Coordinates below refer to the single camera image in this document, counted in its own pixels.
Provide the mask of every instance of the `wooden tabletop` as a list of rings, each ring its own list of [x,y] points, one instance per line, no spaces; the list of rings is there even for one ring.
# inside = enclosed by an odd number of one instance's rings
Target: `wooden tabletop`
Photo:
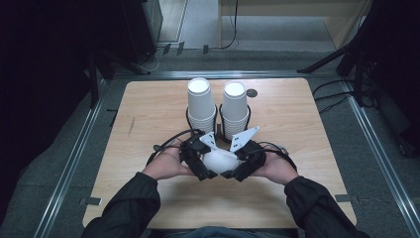
[[[210,80],[218,106],[227,81]],[[248,98],[252,109],[249,127],[261,127],[253,140],[285,147],[302,176],[325,185],[333,196],[347,194],[306,79],[241,82],[258,92],[257,97]],[[112,196],[145,167],[153,145],[188,129],[187,83],[188,80],[137,81],[127,85],[91,194],[102,198],[102,203],[87,206],[83,225],[100,216]],[[220,140],[217,143],[222,148],[227,146]],[[157,189],[161,208],[150,228],[296,227],[285,203],[284,187],[265,178],[238,182],[220,176],[204,181],[177,177],[160,180]],[[339,205],[356,224],[351,203]]]

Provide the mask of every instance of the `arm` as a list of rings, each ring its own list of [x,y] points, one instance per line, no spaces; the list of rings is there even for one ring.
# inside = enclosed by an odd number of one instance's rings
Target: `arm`
[[[172,148],[136,173],[106,205],[102,216],[89,222],[82,237],[140,237],[160,208],[158,180],[192,175],[179,161],[179,145],[175,140]]]
[[[300,177],[275,153],[266,153],[264,166],[254,176],[285,185],[287,205],[306,237],[368,237],[356,229],[325,186]]]

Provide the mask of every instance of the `stacked paper cups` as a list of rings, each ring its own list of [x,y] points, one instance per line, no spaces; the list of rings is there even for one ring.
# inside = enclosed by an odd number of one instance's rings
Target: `stacked paper cups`
[[[224,136],[232,140],[233,135],[245,131],[250,111],[246,87],[240,81],[229,81],[225,85],[222,104]]]
[[[191,128],[214,132],[217,108],[207,79],[196,77],[188,82],[187,111]]]

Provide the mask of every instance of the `black sleeve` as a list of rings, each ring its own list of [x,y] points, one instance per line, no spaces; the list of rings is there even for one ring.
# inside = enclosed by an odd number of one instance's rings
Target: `black sleeve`
[[[82,237],[140,237],[160,208],[158,182],[142,173],[130,179],[89,222]]]
[[[307,238],[368,237],[356,229],[325,186],[298,177],[286,185],[284,193],[294,221]]]

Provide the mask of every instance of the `person's left hand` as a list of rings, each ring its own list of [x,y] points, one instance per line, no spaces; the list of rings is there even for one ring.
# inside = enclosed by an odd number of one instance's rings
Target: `person's left hand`
[[[153,179],[170,179],[177,176],[194,176],[194,173],[179,160],[180,139],[175,139],[170,144],[173,148],[161,151],[142,171],[143,174]]]

